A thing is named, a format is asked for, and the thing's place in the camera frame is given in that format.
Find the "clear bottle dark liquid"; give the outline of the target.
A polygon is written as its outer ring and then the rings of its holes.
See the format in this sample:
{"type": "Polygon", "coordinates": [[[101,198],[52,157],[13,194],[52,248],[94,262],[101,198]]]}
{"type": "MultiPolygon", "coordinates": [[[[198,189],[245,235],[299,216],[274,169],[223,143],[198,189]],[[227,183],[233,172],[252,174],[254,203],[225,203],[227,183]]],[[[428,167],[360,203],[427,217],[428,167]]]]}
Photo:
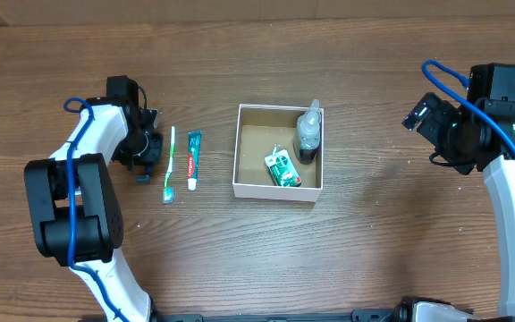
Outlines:
{"type": "Polygon", "coordinates": [[[320,144],[320,138],[320,101],[314,99],[308,110],[298,118],[296,124],[293,148],[301,164],[308,165],[314,161],[320,144]]]}

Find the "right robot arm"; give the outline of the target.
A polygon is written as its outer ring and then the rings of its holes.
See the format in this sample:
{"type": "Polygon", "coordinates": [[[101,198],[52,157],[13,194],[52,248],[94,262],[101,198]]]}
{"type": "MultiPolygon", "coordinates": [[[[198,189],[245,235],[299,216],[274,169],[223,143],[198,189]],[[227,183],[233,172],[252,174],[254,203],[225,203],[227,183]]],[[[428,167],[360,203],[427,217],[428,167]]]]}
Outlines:
{"type": "Polygon", "coordinates": [[[444,166],[483,175],[500,257],[497,318],[515,321],[515,101],[478,97],[467,109],[427,93],[402,124],[431,142],[444,166]]]}

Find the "green white toothbrush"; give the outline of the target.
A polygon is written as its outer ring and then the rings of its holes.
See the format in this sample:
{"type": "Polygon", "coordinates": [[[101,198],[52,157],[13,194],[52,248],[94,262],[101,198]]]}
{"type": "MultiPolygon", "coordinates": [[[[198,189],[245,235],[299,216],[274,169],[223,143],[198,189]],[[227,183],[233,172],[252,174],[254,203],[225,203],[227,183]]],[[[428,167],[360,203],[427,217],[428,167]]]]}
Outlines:
{"type": "Polygon", "coordinates": [[[169,159],[168,166],[165,173],[165,181],[163,188],[163,202],[165,204],[173,203],[174,192],[173,187],[169,184],[170,178],[173,173],[173,155],[175,151],[175,141],[176,141],[176,130],[175,127],[171,127],[171,138],[170,138],[170,148],[169,148],[169,159]]]}

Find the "Colgate toothpaste tube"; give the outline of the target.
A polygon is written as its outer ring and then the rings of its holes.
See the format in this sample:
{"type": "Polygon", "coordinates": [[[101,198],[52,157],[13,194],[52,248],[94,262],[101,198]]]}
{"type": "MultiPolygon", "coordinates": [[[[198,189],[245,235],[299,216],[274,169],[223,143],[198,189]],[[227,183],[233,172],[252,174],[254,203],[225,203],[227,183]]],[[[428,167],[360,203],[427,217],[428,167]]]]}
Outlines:
{"type": "Polygon", "coordinates": [[[189,133],[189,154],[188,154],[188,190],[195,191],[198,186],[198,157],[200,152],[202,132],[191,131],[189,133]]]}

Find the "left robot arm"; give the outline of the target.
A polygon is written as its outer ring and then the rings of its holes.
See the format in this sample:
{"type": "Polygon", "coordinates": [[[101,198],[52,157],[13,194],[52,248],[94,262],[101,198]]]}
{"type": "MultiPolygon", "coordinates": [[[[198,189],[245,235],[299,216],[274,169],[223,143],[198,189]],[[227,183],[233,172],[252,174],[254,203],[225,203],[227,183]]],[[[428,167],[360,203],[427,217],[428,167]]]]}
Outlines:
{"type": "Polygon", "coordinates": [[[156,306],[122,252],[122,210],[108,172],[111,162],[142,166],[148,182],[161,158],[156,109],[129,94],[67,99],[79,121],[63,145],[24,168],[35,244],[90,290],[106,321],[155,321],[156,306]]]}

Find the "blue disposable razor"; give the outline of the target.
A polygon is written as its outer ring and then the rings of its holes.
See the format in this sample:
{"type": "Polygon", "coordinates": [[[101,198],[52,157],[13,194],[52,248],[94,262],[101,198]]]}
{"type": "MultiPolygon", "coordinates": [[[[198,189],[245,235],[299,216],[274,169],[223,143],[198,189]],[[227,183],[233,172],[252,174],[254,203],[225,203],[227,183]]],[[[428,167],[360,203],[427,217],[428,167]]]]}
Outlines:
{"type": "Polygon", "coordinates": [[[141,183],[141,184],[149,184],[151,182],[151,174],[152,174],[152,167],[145,166],[144,173],[137,175],[135,177],[135,182],[141,183]]]}

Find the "green white soap packet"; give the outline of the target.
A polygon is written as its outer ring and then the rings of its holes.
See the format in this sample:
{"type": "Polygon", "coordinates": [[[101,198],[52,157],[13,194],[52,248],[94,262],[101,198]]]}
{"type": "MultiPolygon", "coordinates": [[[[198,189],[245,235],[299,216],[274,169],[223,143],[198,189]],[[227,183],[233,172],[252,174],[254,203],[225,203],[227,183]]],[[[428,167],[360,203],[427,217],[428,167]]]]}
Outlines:
{"type": "Polygon", "coordinates": [[[276,145],[272,153],[265,157],[265,165],[275,186],[301,186],[302,180],[288,151],[280,145],[276,145]]]}

